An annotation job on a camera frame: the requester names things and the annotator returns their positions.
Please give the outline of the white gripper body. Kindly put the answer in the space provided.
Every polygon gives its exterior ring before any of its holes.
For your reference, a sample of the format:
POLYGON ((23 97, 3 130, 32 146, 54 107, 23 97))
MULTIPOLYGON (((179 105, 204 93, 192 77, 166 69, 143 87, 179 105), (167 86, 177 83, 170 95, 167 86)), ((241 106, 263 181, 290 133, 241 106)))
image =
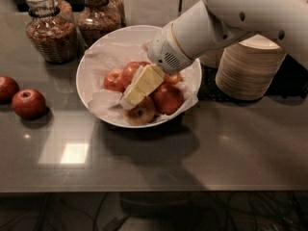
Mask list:
POLYGON ((173 23, 168 23, 155 36, 142 45, 147 58, 164 72, 174 74, 189 67, 194 59, 188 57, 181 48, 173 31, 173 23))

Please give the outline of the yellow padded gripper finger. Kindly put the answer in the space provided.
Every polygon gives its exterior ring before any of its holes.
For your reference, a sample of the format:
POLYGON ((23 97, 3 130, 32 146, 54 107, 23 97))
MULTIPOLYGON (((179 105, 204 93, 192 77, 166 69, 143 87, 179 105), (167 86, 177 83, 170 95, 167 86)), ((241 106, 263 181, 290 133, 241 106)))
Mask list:
POLYGON ((141 66, 123 93, 119 104, 125 110, 131 110, 164 82, 165 73, 156 64, 141 66))

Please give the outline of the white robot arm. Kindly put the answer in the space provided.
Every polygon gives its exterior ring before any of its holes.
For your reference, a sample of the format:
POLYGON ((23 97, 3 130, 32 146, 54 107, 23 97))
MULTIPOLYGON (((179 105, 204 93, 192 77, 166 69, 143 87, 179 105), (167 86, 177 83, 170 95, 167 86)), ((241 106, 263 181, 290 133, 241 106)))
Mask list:
POLYGON ((308 0, 201 0, 145 46, 150 62, 175 73, 210 50, 256 34, 308 67, 308 0))

